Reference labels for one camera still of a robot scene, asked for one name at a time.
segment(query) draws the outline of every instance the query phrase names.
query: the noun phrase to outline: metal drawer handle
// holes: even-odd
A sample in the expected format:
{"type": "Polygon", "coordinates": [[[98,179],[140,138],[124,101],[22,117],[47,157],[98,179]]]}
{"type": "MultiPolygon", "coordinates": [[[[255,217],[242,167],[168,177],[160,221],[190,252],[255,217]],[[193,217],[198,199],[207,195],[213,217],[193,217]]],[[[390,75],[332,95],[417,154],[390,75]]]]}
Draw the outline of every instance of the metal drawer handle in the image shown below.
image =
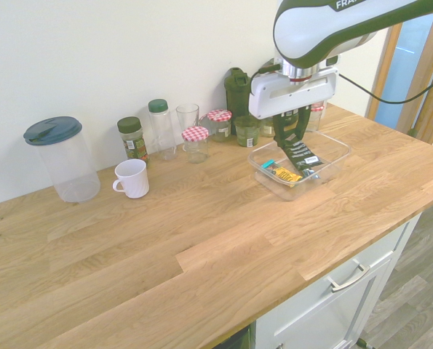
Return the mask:
{"type": "Polygon", "coordinates": [[[345,284],[337,285],[336,282],[331,281],[331,285],[333,286],[333,293],[342,291],[343,289],[346,289],[349,286],[352,286],[356,282],[358,282],[361,278],[363,278],[367,273],[370,271],[370,266],[364,266],[359,264],[359,269],[362,271],[359,275],[355,276],[352,280],[347,281],[345,284]]]}

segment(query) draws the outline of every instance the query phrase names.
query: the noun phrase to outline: floor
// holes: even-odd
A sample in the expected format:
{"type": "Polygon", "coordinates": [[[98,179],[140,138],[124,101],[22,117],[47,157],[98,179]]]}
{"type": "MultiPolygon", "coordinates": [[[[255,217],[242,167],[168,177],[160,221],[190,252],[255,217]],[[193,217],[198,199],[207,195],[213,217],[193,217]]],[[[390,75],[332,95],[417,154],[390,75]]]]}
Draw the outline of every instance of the floor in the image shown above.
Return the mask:
{"type": "Polygon", "coordinates": [[[433,349],[433,207],[421,215],[361,337],[376,349],[433,349]]]}

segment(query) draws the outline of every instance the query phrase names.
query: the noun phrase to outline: plastic pitcher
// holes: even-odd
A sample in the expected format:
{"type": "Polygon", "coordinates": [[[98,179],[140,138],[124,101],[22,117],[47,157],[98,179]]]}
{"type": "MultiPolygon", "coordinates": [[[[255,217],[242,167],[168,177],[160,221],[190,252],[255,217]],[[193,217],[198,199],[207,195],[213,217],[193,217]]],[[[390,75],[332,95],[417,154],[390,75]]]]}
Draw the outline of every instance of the plastic pitcher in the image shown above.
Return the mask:
{"type": "Polygon", "coordinates": [[[35,145],[62,200],[83,202],[100,191],[100,180],[82,137],[82,124],[70,116],[40,121],[27,129],[25,141],[35,145]]]}

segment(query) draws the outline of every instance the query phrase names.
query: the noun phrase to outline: green bottle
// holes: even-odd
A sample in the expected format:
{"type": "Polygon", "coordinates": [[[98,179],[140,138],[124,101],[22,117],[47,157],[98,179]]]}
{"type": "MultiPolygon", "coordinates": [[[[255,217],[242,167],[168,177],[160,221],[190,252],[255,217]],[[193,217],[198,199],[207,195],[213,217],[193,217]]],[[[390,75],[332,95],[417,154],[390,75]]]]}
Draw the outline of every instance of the green bottle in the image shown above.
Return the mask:
{"type": "Polygon", "coordinates": [[[240,68],[231,68],[231,75],[224,79],[227,109],[232,113],[231,133],[236,134],[235,121],[249,115],[250,77],[240,68]]]}

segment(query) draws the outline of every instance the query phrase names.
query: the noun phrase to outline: plastic container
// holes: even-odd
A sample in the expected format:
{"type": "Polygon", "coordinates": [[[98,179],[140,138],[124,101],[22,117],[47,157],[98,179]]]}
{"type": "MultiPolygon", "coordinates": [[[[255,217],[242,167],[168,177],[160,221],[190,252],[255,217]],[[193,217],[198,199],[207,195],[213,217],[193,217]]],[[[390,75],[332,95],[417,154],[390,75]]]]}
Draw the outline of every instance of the plastic container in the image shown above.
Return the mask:
{"type": "Polygon", "coordinates": [[[184,151],[188,162],[200,164],[208,159],[208,130],[201,126],[192,126],[182,132],[184,151]]]}
{"type": "Polygon", "coordinates": [[[135,116],[123,118],[117,122],[117,128],[124,143],[127,158],[144,160],[148,164],[149,158],[140,119],[135,116]]]}
{"type": "Polygon", "coordinates": [[[260,126],[253,116],[240,116],[234,122],[236,125],[237,142],[242,147],[253,147],[258,144],[260,126]]]}
{"type": "Polygon", "coordinates": [[[248,161],[255,169],[255,179],[284,200],[295,200],[304,193],[331,180],[342,170],[344,160],[351,152],[351,148],[347,144],[317,131],[307,131],[302,141],[319,157],[323,165],[314,167],[315,173],[298,182],[282,180],[262,167],[267,161],[273,159],[281,167],[302,175],[276,142],[253,150],[248,157],[248,161]]]}
{"type": "Polygon", "coordinates": [[[171,112],[166,100],[152,100],[148,104],[151,125],[155,134],[156,150],[162,160],[172,160],[177,156],[171,112]]]}
{"type": "Polygon", "coordinates": [[[273,117],[260,120],[260,136],[274,137],[273,117]]]}
{"type": "Polygon", "coordinates": [[[82,137],[82,125],[70,116],[40,121],[27,129],[25,141],[35,145],[59,197],[84,202],[100,191],[100,180],[82,137]]]}
{"type": "Polygon", "coordinates": [[[240,68],[231,68],[231,75],[224,79],[224,88],[227,108],[232,113],[231,133],[235,135],[234,121],[249,114],[250,77],[240,68]]]}
{"type": "Polygon", "coordinates": [[[232,113],[230,111],[217,109],[216,111],[210,111],[207,117],[210,120],[211,131],[213,133],[212,139],[215,142],[226,142],[231,139],[232,113]]]}

